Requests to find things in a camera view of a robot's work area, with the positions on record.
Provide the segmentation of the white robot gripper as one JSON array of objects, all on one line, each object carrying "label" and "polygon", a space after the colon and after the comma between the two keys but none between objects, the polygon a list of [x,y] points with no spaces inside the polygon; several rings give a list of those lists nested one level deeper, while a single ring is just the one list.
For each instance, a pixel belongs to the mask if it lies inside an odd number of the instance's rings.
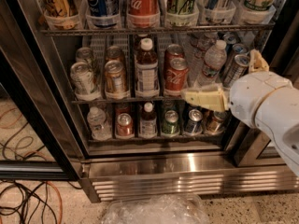
[{"label": "white robot gripper", "polygon": [[224,112],[230,107],[237,119],[250,128],[255,128],[255,115],[263,100],[280,88],[292,87],[287,78],[268,71],[269,65],[261,52],[252,49],[249,52],[250,74],[238,79],[231,87],[230,94],[220,83],[213,83],[184,89],[180,95],[189,105],[212,111]]}]

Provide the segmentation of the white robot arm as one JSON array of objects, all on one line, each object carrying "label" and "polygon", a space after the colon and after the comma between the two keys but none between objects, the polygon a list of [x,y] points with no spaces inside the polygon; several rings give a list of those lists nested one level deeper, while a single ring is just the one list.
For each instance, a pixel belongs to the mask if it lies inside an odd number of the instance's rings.
[{"label": "white robot arm", "polygon": [[230,89],[214,83],[188,88],[181,97],[190,105],[212,111],[229,110],[250,128],[264,132],[279,156],[299,175],[299,90],[269,70],[260,51],[249,52],[249,72]]}]

